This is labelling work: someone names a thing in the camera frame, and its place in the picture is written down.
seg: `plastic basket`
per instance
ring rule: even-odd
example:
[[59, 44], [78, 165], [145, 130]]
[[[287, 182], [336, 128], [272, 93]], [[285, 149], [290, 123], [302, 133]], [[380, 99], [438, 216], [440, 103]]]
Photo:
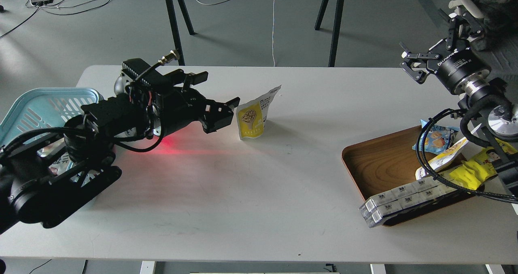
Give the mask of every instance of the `plastic basket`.
[[102, 95], [91, 88], [37, 88], [14, 102], [0, 123], [0, 145], [19, 134], [47, 127], [61, 127], [81, 114], [81, 105], [97, 103]]

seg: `pouch with cookie image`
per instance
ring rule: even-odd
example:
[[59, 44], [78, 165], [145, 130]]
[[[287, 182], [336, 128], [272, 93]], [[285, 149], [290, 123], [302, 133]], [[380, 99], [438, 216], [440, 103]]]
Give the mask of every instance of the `pouch with cookie image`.
[[236, 109], [239, 138], [258, 138], [264, 133], [268, 107], [281, 86], [273, 88], [268, 93], [254, 99]]

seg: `gray floor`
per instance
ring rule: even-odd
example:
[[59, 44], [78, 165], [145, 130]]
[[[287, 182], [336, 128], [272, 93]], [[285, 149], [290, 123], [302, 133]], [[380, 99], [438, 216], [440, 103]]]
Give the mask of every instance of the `gray floor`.
[[[68, 0], [69, 4], [87, 0]], [[203, 0], [217, 2], [220, 0]], [[183, 55], [193, 66], [272, 66], [272, 1], [232, 0], [202, 6], [185, 0], [196, 36], [179, 16]], [[313, 25], [321, 0], [276, 0], [274, 51], [277, 66], [325, 67], [329, 58], [335, 0], [321, 31]], [[425, 51], [446, 34], [435, 10], [450, 0], [346, 0], [337, 67], [396, 67], [403, 40]], [[32, 14], [25, 0], [0, 0], [0, 34]], [[163, 0], [113, 0], [72, 16], [39, 11], [0, 40], [0, 119], [15, 99], [37, 87], [75, 86], [93, 64], [120, 64], [141, 57], [155, 62], [173, 48]], [[7, 273], [28, 273], [45, 261], [5, 259]], [[84, 260], [55, 259], [37, 273], [81, 273]], [[339, 272], [366, 274], [368, 265], [337, 265]], [[324, 264], [161, 263], [157, 273], [325, 272]], [[89, 261], [86, 273], [138, 273], [140, 261]], [[388, 265], [387, 273], [487, 273], [482, 265]]]

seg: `brown tray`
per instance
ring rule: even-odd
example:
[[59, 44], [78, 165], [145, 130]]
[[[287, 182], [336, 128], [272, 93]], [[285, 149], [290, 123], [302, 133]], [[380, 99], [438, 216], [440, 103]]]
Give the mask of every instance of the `brown tray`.
[[[421, 127], [416, 126], [344, 148], [342, 160], [363, 200], [416, 180], [416, 170], [420, 165], [412, 146], [416, 143], [420, 130]], [[426, 153], [428, 160], [434, 156]], [[451, 166], [460, 165], [461, 160], [464, 160], [462, 156], [457, 157]], [[467, 193], [454, 192], [433, 204], [396, 215], [383, 225], [395, 225], [469, 197], [471, 195]]]

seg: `table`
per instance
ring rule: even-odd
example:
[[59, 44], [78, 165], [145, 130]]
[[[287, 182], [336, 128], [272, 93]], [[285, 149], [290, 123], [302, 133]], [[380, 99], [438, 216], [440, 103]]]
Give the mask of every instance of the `table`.
[[[109, 96], [119, 69], [89, 67], [78, 86]], [[0, 256], [518, 263], [510, 204], [471, 198], [372, 229], [358, 211], [362, 200], [342, 149], [455, 107], [457, 97], [433, 77], [417, 85], [396, 68], [184, 70], [208, 71], [196, 88], [218, 101], [245, 103], [282, 84], [264, 136], [240, 141], [235, 121], [213, 134], [191, 123], [152, 152], [118, 150], [122, 177], [91, 208], [53, 229], [17, 224], [0, 237]]]

